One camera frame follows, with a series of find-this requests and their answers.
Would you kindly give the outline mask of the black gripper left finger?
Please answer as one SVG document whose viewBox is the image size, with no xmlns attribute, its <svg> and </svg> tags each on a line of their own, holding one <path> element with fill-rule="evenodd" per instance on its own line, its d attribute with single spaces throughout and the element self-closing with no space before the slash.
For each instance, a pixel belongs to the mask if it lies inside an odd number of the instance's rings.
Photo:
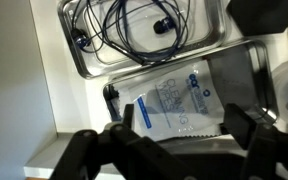
<svg viewBox="0 0 288 180">
<path fill-rule="evenodd" d="M 126 125 L 128 128 L 132 127 L 133 116 L 134 116 L 134 105 L 126 104 L 123 114 L 123 124 Z"/>
</svg>

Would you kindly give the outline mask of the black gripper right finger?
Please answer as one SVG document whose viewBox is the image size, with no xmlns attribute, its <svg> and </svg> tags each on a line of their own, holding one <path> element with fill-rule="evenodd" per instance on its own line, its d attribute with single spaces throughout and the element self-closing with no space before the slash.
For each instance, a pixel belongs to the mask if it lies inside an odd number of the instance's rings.
<svg viewBox="0 0 288 180">
<path fill-rule="evenodd" d="M 224 113 L 224 127 L 239 146 L 246 150 L 250 145 L 257 122 L 236 104 L 227 104 Z"/>
</svg>

